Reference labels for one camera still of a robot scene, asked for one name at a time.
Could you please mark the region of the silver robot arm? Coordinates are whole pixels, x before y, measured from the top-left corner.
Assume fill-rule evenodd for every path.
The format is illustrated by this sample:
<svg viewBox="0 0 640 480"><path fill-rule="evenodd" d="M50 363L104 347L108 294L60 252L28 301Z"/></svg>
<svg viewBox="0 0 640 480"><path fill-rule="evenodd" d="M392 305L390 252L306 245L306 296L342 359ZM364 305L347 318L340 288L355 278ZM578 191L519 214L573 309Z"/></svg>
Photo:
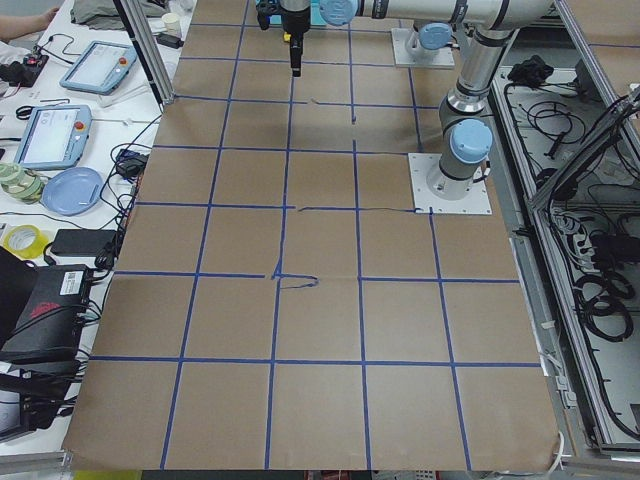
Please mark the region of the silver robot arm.
<svg viewBox="0 0 640 480"><path fill-rule="evenodd" d="M456 85L443 99L439 116L447 138L440 165L454 165L447 156L454 121L477 118L485 105L508 44L516 30L544 16L551 1L319 1L324 20L334 26L349 24L354 17L375 20L387 17L414 21L440 21L474 25L473 37ZM272 15L281 16L283 28L291 35L289 52L293 77L301 76L304 34L311 25L311 1L259 1L256 5L260 28L267 30Z"/></svg>
<svg viewBox="0 0 640 480"><path fill-rule="evenodd" d="M426 55L452 45L453 28L444 22L415 22L409 41L414 55Z"/></svg>

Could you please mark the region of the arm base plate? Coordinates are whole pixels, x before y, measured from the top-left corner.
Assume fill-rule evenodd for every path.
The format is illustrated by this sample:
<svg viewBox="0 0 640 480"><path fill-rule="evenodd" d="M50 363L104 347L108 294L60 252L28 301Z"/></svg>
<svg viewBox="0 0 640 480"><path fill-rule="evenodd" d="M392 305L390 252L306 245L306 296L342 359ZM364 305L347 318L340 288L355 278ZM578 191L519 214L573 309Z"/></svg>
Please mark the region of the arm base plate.
<svg viewBox="0 0 640 480"><path fill-rule="evenodd" d="M437 41L434 47L425 48L420 32L413 28L393 28L391 38L396 67L452 70L455 66L449 41Z"/></svg>
<svg viewBox="0 0 640 480"><path fill-rule="evenodd" d="M440 170L438 153L408 155L414 210L419 214L491 215L480 165L471 179L452 180Z"/></svg>

